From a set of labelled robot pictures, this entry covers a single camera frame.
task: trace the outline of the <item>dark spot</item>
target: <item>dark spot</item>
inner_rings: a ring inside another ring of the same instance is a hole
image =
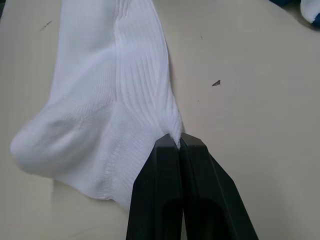
[[[44,26],[39,30],[39,32],[41,32],[43,29],[45,29],[50,23],[52,23],[52,21],[49,21],[46,25],[44,25]]]
[[[221,80],[215,82],[214,84],[212,84],[212,87],[215,87],[215,86],[219,86],[221,85]]]

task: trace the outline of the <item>sock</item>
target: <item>sock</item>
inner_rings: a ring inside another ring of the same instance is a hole
[[[320,0],[301,0],[301,14],[313,26],[320,28]]]
[[[63,0],[49,100],[11,143],[18,166],[129,210],[156,140],[181,131],[152,1]]]

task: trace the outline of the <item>table surface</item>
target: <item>table surface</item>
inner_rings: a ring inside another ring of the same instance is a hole
[[[267,0],[154,1],[185,131],[234,179],[259,239],[318,239],[320,32]],[[116,203],[25,174],[9,152],[47,101],[60,9],[7,0],[0,23],[0,239],[123,240]]]

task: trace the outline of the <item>white sock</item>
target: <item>white sock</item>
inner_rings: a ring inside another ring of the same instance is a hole
[[[181,131],[152,0],[63,0],[48,103],[11,143],[19,167],[128,210],[155,141]]]
[[[302,16],[311,24],[320,27],[320,0],[301,0]]]

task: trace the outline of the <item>beige table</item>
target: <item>beige table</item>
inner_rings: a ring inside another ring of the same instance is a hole
[[[114,202],[14,164],[11,139],[49,94],[61,1],[7,1],[0,23],[0,239],[123,240],[128,215]],[[259,239],[319,239],[320,32],[267,0],[155,5],[185,130],[232,176]]]

